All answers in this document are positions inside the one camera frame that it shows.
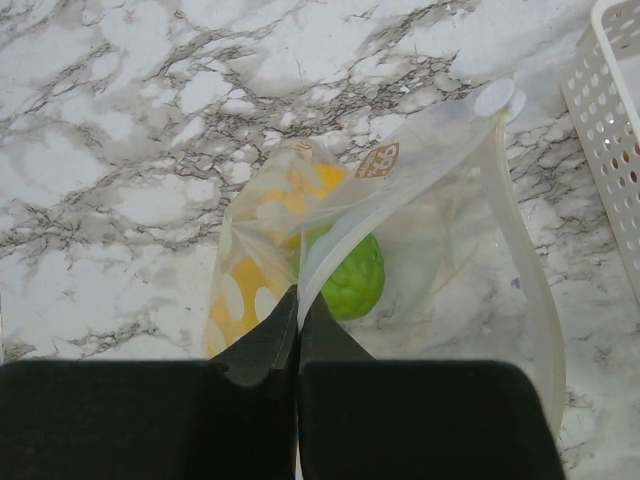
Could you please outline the green lime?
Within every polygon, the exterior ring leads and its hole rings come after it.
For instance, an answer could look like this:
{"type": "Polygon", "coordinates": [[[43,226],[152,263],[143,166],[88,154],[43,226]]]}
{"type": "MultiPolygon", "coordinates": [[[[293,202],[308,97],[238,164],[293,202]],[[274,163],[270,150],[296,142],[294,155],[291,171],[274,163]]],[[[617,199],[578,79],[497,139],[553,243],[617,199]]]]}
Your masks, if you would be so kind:
{"type": "MultiPolygon", "coordinates": [[[[330,225],[318,226],[291,235],[282,243],[292,252],[290,264],[297,284],[303,257],[309,258],[311,247],[330,229],[330,225]]],[[[351,321],[366,316],[377,305],[385,281],[384,256],[377,238],[369,233],[329,275],[320,293],[335,320],[351,321]]]]}

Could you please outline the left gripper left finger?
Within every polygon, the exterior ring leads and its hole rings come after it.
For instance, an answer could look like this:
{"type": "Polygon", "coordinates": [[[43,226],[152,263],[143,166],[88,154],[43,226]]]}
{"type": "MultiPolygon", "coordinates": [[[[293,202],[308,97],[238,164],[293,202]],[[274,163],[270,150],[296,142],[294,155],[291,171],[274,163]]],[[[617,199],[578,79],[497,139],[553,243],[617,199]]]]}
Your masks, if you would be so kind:
{"type": "Polygon", "coordinates": [[[297,293],[209,360],[1,369],[5,479],[291,479],[297,293]]]}

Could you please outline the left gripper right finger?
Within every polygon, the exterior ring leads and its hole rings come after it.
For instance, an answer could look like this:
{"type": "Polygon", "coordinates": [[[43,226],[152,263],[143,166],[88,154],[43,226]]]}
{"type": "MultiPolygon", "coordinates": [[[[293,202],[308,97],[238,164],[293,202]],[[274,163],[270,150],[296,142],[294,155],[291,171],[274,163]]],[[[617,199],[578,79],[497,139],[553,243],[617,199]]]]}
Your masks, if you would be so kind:
{"type": "Polygon", "coordinates": [[[300,336],[307,479],[561,479],[539,397],[516,366],[376,360],[317,297],[300,336]]]}

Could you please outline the clear zip top bag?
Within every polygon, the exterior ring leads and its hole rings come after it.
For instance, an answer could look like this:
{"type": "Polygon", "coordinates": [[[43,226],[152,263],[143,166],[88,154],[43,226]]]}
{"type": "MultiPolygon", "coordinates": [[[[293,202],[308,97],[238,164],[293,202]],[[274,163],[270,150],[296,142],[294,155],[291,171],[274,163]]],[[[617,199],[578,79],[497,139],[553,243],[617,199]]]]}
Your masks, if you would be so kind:
{"type": "MultiPolygon", "coordinates": [[[[291,231],[331,226],[303,257],[299,284],[290,250],[255,243],[246,184],[222,217],[212,289],[219,269],[250,256],[268,276],[290,283],[304,325],[329,275],[373,233],[385,260],[383,294],[366,316],[337,323],[380,359],[515,364],[531,378],[557,430],[566,387],[561,327],[506,158],[506,127],[525,103],[513,80],[495,80],[462,100],[423,109],[356,168],[345,166],[347,178],[291,231]]],[[[270,159],[342,165],[308,138],[282,141],[270,159]]]]}

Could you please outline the yellow bell pepper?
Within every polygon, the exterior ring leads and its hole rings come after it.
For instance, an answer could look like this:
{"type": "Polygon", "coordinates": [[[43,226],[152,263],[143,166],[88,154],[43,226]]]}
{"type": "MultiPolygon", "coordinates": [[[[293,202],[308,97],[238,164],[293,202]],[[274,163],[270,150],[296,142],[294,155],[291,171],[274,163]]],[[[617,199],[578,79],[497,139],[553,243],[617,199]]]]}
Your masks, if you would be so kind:
{"type": "Polygon", "coordinates": [[[265,320],[289,286],[279,274],[268,276],[250,256],[231,269],[219,269],[204,330],[208,356],[221,353],[265,320]]]}

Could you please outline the yellow lemon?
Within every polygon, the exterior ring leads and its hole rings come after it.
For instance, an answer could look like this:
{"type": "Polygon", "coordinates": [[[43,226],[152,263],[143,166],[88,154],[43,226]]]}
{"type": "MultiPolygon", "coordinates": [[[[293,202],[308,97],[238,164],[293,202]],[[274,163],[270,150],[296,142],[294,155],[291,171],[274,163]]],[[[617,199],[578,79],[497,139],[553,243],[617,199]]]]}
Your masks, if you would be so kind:
{"type": "Polygon", "coordinates": [[[255,243],[262,250],[299,245],[291,231],[302,215],[319,206],[347,178],[340,164],[309,160],[268,160],[244,190],[254,202],[255,243]]]}

